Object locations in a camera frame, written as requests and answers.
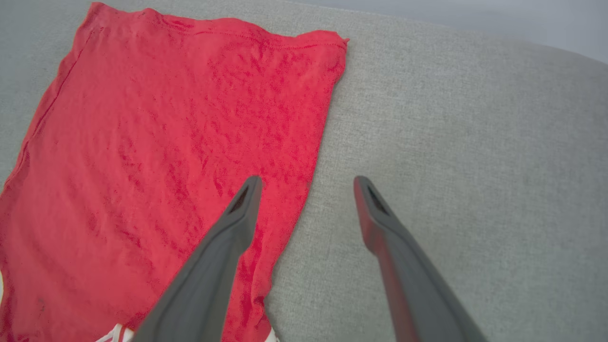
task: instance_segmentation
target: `gray cloth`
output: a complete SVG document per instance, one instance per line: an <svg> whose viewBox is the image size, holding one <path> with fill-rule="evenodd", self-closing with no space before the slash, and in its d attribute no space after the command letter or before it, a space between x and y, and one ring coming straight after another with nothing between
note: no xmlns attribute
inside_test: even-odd
<svg viewBox="0 0 608 342"><path fill-rule="evenodd" d="M608 65L274 0L108 4L351 39L310 195L266 299L283 341L394 339L379 268L359 230L359 174L376 184L491 341L608 340ZM89 4L1 6L5 178Z"/></svg>

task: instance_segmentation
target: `red cloth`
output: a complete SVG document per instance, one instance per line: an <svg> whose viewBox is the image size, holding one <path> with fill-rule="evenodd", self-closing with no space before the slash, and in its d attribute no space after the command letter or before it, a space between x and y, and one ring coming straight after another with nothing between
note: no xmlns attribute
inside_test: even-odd
<svg viewBox="0 0 608 342"><path fill-rule="evenodd" d="M347 44L93 3L0 197L0 339L137 329L250 175L264 189L223 341L264 297L308 194Z"/></svg>

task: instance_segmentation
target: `red garment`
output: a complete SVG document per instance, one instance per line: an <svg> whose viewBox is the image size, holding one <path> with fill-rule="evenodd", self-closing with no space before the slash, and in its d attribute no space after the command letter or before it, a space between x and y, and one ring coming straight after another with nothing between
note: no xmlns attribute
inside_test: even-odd
<svg viewBox="0 0 608 342"><path fill-rule="evenodd" d="M0 196L0 340L137 329L245 179L264 189L223 341L264 297L313 178L346 41L93 3Z"/></svg>

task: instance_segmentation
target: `gray fabric surface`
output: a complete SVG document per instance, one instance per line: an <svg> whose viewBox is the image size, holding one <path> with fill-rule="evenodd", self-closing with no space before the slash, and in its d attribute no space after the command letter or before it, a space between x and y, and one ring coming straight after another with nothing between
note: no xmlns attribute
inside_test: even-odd
<svg viewBox="0 0 608 342"><path fill-rule="evenodd" d="M284 342L391 341L355 175L491 341L608 340L608 65L386 16L254 0L109 1L350 38L311 192L266 300ZM89 4L2 2L0 176Z"/></svg>

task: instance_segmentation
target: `gray tablecloth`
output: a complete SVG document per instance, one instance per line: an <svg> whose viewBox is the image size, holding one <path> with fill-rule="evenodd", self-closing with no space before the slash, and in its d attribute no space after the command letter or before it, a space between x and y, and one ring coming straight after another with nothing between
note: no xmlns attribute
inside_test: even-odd
<svg viewBox="0 0 608 342"><path fill-rule="evenodd" d="M379 268L359 232L358 174L376 184L491 341L608 340L608 65L275 0L108 4L351 39L306 208L266 300L283 341L394 339ZM88 7L2 2L2 179Z"/></svg>

